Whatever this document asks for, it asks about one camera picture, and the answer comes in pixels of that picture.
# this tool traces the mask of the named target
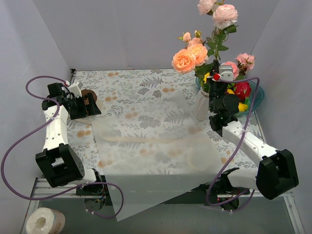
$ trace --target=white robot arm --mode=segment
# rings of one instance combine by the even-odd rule
[[[88,93],[82,96],[81,87],[80,82],[68,88],[61,83],[48,85],[50,92],[48,97],[57,100],[60,109],[58,115],[46,127],[45,144],[42,152],[36,154],[36,162],[51,187],[102,182],[99,173],[95,169],[86,169],[68,145],[66,122],[69,113],[71,119],[101,114],[93,95]],[[49,121],[57,111],[57,106],[51,101],[44,101],[42,108],[46,121]],[[101,188],[102,185],[88,186],[93,194],[100,193]]]
[[[216,115],[210,116],[212,129],[221,137],[238,146],[258,167],[257,172],[233,168],[225,171],[226,187],[243,187],[258,190],[267,199],[274,199],[299,184],[294,158],[288,150],[279,151],[264,143],[250,132],[245,132],[234,117],[238,113],[239,99],[227,94],[228,83],[233,82],[232,67],[220,66],[214,61],[210,72],[209,108]]]

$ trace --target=paper towel roll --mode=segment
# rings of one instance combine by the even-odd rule
[[[65,225],[62,212],[41,207],[29,217],[26,223],[28,234],[59,234]]]

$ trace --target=white backdrop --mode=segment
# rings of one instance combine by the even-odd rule
[[[0,0],[0,160],[19,138],[45,122],[41,100],[29,96],[26,82],[39,75],[67,79],[70,69],[31,0]],[[50,80],[34,82],[31,91],[47,95]],[[41,176],[35,154],[42,151],[45,130],[19,144],[9,155],[5,174],[20,193],[30,195]],[[14,195],[0,179],[0,233],[20,233],[29,201]]]
[[[311,0],[278,3],[253,50],[250,73],[260,77],[266,94],[258,113],[267,141],[294,155],[299,177],[294,197],[307,234],[312,233],[311,10]]]
[[[279,0],[226,0],[239,13],[238,33],[225,43],[222,61],[251,52]],[[198,0],[34,0],[71,68],[169,68],[183,32],[211,33]]]

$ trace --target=flower bouquet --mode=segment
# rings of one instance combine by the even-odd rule
[[[197,100],[193,113],[198,121],[206,118],[209,111],[209,79],[210,71],[215,64],[219,64],[221,60],[220,52],[227,51],[229,48],[223,45],[230,34],[236,32],[238,12],[233,5],[224,4],[224,0],[199,0],[197,5],[201,15],[212,16],[214,21],[214,30],[211,37],[202,39],[202,32],[196,30],[194,37],[191,33],[186,32],[178,39],[185,42],[185,48],[181,49],[173,57],[172,66],[179,73],[188,73],[195,71],[195,76],[199,79],[200,91],[197,95]],[[208,63],[211,56],[214,60]],[[234,79],[244,79],[246,73],[254,67],[254,56],[246,53],[239,54],[236,57],[237,64],[228,61],[222,65],[230,65],[233,69]],[[237,85],[229,85],[228,93],[238,95],[240,98],[239,110],[244,112],[248,109],[249,95],[251,87],[248,82],[239,83]]]

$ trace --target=peach rose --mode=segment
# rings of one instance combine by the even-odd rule
[[[236,60],[243,66],[246,67],[247,70],[251,70],[254,68],[254,56],[249,55],[247,53],[239,54],[236,57]]]
[[[199,0],[197,5],[199,14],[205,15],[210,12],[216,1],[217,0]]]
[[[234,79],[236,79],[239,75],[239,68],[236,65],[236,63],[228,61],[228,62],[224,62],[222,63],[222,65],[228,65],[231,66],[233,68],[233,75],[234,75]]]
[[[191,34],[189,32],[185,33],[183,35],[183,41],[184,42],[189,42],[191,40]]]
[[[192,40],[189,41],[189,46],[191,45],[197,45],[197,44],[201,44],[202,41],[200,38],[193,38]]]
[[[179,73],[187,73],[195,69],[195,61],[195,55],[187,49],[182,49],[174,55],[172,66]]]
[[[191,45],[187,48],[193,55],[195,55],[195,66],[201,66],[208,60],[208,50],[202,44]]]
[[[219,6],[213,14],[214,24],[219,29],[224,29],[237,22],[238,12],[233,5]]]

